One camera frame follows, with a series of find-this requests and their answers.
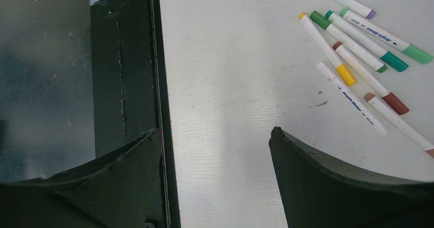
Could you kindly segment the white acrylic marker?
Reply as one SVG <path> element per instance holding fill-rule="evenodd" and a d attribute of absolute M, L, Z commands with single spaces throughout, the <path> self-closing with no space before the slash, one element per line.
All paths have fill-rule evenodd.
<path fill-rule="evenodd" d="M 379 135 L 387 134 L 385 127 L 377 120 L 377 117 L 371 113 L 332 68 L 323 62 L 318 63 L 316 67 L 375 133 Z"/>

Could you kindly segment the yellow cap marker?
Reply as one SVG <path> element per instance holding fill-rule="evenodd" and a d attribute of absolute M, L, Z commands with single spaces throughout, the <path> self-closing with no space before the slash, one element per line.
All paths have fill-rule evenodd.
<path fill-rule="evenodd" d="M 320 33 L 320 31 L 316 28 L 314 22 L 310 19 L 310 17 L 305 13 L 301 12 L 299 14 L 299 21 L 304 27 L 304 29 L 308 32 L 308 34 L 315 41 L 317 46 L 326 56 L 328 61 L 331 63 L 333 68 L 339 74 L 341 79 L 345 82 L 347 86 L 352 86 L 357 82 L 355 76 L 351 73 L 346 63 L 338 56 L 338 54 L 333 50 L 333 48 L 328 44 L 324 36 Z"/>

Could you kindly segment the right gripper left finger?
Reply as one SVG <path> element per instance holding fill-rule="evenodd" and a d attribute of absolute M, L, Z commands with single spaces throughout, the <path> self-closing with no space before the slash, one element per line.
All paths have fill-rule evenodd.
<path fill-rule="evenodd" d="M 163 227 L 161 155 L 153 129 L 49 178 L 1 183 L 1 227 Z"/>

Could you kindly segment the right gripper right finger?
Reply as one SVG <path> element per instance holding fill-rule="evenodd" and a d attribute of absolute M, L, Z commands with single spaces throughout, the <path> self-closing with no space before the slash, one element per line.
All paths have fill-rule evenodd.
<path fill-rule="evenodd" d="M 354 166 L 280 127 L 269 148 L 289 227 L 433 227 L 433 183 Z"/>

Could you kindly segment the brown cap marker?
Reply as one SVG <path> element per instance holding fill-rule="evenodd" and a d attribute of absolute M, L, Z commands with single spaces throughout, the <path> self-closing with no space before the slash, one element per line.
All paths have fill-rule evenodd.
<path fill-rule="evenodd" d="M 372 108 L 433 158 L 433 143 L 401 118 L 388 104 L 378 99 L 373 93 L 367 93 L 363 98 Z"/>

